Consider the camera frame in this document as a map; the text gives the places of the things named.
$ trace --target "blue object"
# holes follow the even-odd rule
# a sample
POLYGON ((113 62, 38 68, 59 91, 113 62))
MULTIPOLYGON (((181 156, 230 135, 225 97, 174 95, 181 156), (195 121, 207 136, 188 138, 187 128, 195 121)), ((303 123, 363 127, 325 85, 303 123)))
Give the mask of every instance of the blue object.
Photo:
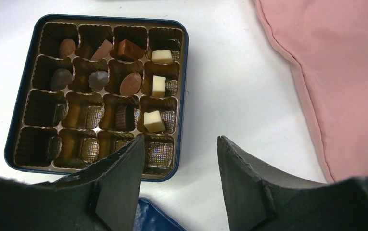
POLYGON ((25 107, 25 101, 28 93, 28 84, 30 82, 30 78, 32 76, 32 70, 34 66, 34 54, 35 50, 38 49, 39 46, 39 36, 42 31, 43 26, 51 21, 51 20, 92 20, 97 22, 105 23, 107 22, 119 22, 119 23, 154 23, 154 24, 170 24, 170 25, 176 25, 179 26, 183 33, 185 44, 183 44, 183 47, 185 49, 182 52, 182 55, 185 57, 183 60, 182 65, 182 88, 181 88, 181 103, 179 104, 179 114, 180 117, 177 118, 177 142, 176 142, 176 161, 173 166, 173 169, 171 172, 166 175, 165 177, 161 179, 146 179, 142 178, 142 181, 150 181, 150 182, 162 182, 170 179, 177 171, 180 161, 180 152, 181 152, 181 138, 182 138, 182 122, 184 118, 184 102, 185 102, 185 83, 186 83, 186 71, 187 71, 187 57, 188 57, 188 33, 185 29, 185 27, 173 20, 162 20, 162 19, 141 19, 141 18, 118 18, 118 17, 96 17, 96 16, 80 16, 80 15, 61 15, 61 14, 49 14, 37 21, 34 27, 34 32, 32 35, 31 43, 28 50, 28 55, 25 62, 25 67, 20 83, 20 87, 18 90, 13 117, 11 119, 11 125, 8 132, 7 141, 5 143, 5 149, 4 149, 4 158, 6 163, 13 169, 25 171, 25 172, 37 172, 37 173, 51 173, 51 174, 59 174, 59 175, 69 175, 69 173, 66 172, 59 172, 59 171, 48 171, 48 170, 40 170, 40 169, 27 169, 23 168, 21 166, 18 166, 14 162, 14 151, 17 146, 17 137, 19 133, 19 127, 21 123, 21 118, 23 116, 23 108, 25 107))
POLYGON ((139 198, 133 231, 185 231, 151 201, 139 198))

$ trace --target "pink towel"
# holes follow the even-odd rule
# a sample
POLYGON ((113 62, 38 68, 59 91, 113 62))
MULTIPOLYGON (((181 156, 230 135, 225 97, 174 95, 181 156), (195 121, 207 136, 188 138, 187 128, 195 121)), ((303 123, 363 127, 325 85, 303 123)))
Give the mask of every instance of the pink towel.
POLYGON ((368 176, 368 0, 255 0, 329 182, 368 176))

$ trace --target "blue box rim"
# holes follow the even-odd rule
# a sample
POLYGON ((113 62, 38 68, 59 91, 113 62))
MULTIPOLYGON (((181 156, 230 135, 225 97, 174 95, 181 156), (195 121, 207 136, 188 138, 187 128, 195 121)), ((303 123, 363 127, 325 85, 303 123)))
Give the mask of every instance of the blue box rim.
POLYGON ((16 140, 14 140, 14 133, 17 128, 17 121, 18 118, 20 118, 22 115, 20 115, 21 112, 21 98, 25 94, 25 88, 27 81, 25 80, 25 76, 27 72, 30 70, 30 66, 33 65, 32 60, 32 53, 35 49, 35 46, 37 46, 37 43, 34 43, 37 39, 37 36, 39 34, 39 29, 42 29, 42 26, 52 19, 70 19, 70 20, 97 20, 97 21, 119 21, 119 22, 141 22, 141 23, 168 23, 168 24, 175 24, 184 32, 185 37, 185 47, 184 50, 184 62, 183 62, 183 68, 182 68, 182 91, 181 91, 181 104, 179 107, 180 111, 180 117, 178 120, 178 135, 177 135, 177 152, 176 152, 176 161, 174 164, 174 167, 172 171, 166 175, 163 178, 160 179, 141 179, 141 181, 146 182, 163 182, 168 179, 170 179, 178 170, 179 162, 181 159, 181 138, 182 138, 182 122, 184 119, 184 106, 185 106, 185 90, 186 90, 186 76, 187 76, 187 58, 188 58, 188 44, 189 44, 189 37, 186 28, 183 24, 174 21, 174 20, 165 20, 165 19, 147 19, 147 18, 125 18, 125 17, 104 17, 104 16, 84 16, 84 15, 66 15, 66 14, 48 14, 46 16, 43 16, 40 18, 37 23, 34 26, 34 31, 32 34, 31 42, 28 49, 28 54, 26 56, 25 66, 21 77, 21 82, 19 86, 19 90, 17 93, 17 97, 15 100, 15 106, 13 111, 13 116, 11 118, 10 128, 8 131, 7 141, 5 143, 4 147, 4 159, 5 162, 10 166, 11 168, 15 170, 20 170, 23 172, 34 172, 34 173, 49 173, 49 174, 56 174, 56 175, 69 175, 70 173, 64 173, 64 172, 57 172, 57 171, 46 171, 46 170, 34 170, 34 169, 25 169, 20 168, 13 164, 13 152, 11 150, 14 150, 16 140))

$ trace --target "pink cloth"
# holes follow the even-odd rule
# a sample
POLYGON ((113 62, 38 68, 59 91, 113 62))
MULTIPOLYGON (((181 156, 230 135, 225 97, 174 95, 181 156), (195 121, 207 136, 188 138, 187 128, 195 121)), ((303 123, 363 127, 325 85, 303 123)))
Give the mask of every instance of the pink cloth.
POLYGON ((329 182, 368 176, 368 0, 255 0, 329 182))

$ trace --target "white surface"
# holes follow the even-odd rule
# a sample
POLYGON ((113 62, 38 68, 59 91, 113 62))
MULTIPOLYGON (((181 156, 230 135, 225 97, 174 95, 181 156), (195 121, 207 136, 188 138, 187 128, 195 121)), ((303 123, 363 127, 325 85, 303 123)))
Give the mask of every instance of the white surface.
POLYGON ((0 176, 21 182, 59 176, 24 173, 3 158, 35 22, 50 13, 163 18, 190 37, 181 165, 140 196, 188 230, 228 230, 216 156, 226 135, 291 174, 325 182, 287 63, 271 49, 251 0, 0 0, 0 176))

